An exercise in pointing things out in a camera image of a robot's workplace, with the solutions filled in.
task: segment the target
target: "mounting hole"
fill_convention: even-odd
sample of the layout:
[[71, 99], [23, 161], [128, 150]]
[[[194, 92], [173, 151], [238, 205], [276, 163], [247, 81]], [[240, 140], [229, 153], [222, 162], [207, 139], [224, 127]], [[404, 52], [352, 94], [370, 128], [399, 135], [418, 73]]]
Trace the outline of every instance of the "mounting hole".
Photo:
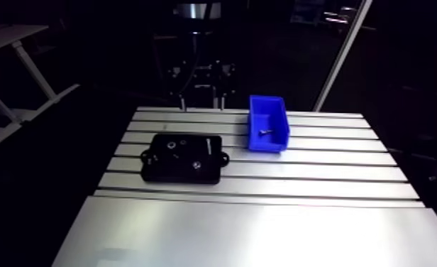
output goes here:
[[220, 164], [220, 166], [221, 167], [225, 167], [225, 166], [228, 165], [228, 162], [230, 162], [230, 157], [228, 156], [227, 153], [222, 152], [221, 153], [221, 164]]

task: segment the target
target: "blue plastic bin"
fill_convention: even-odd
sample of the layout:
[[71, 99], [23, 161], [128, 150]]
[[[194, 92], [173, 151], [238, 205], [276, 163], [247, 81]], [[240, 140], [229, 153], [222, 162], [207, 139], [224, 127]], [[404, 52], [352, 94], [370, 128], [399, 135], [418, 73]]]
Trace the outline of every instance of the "blue plastic bin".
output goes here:
[[283, 98], [250, 96], [248, 149], [278, 153], [287, 149], [288, 139], [289, 125]]

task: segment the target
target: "cable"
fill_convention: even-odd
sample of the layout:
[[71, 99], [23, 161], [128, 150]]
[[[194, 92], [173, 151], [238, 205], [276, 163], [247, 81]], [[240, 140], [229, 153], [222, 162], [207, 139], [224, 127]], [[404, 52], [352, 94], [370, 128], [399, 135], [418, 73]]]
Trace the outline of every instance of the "cable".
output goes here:
[[[211, 13], [211, 10], [212, 10], [212, 4], [213, 3], [209, 2], [205, 6], [204, 21], [206, 21], [206, 22], [210, 19], [210, 13]], [[194, 64], [192, 65], [192, 68], [190, 70], [190, 75], [187, 78], [187, 80], [186, 80], [184, 86], [182, 87], [182, 89], [177, 94], [183, 93], [188, 88], [190, 82], [192, 81], [192, 78], [194, 77], [195, 71], [197, 70], [197, 65], [199, 64], [200, 55], [201, 55], [201, 52], [203, 50], [203, 47], [204, 46], [201, 46], [200, 49], [197, 51], [197, 54], [195, 55]]]

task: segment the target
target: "aluminum table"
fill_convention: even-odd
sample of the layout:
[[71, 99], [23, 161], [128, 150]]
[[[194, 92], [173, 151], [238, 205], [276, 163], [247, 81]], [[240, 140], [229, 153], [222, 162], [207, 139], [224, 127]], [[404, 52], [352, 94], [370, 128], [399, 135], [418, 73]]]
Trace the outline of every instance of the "aluminum table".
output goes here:
[[[247, 110], [139, 107], [54, 266], [437, 266], [437, 216], [359, 114], [289, 111], [289, 148], [244, 147]], [[158, 132], [218, 134], [217, 185], [150, 184]]]

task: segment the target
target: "white shelf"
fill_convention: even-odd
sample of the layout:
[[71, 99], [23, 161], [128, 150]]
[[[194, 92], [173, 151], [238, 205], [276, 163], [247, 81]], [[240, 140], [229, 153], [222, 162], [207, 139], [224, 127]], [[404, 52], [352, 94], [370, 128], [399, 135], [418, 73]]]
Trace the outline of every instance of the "white shelf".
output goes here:
[[[45, 110], [47, 110], [49, 107], [51, 107], [53, 104], [58, 103], [64, 96], [75, 90], [79, 87], [79, 84], [74, 84], [70, 87], [68, 87], [65, 91], [61, 92], [56, 96], [56, 98], [48, 100], [46, 103], [44, 103], [39, 109], [37, 110], [30, 110], [30, 109], [12, 109], [11, 111], [17, 116], [20, 121], [32, 121], [34, 118], [36, 118], [38, 115], [42, 114]], [[0, 143], [5, 140], [7, 137], [9, 137], [11, 134], [15, 133], [17, 130], [19, 130], [22, 127], [21, 124], [12, 122], [7, 127], [2, 128], [0, 127]]]

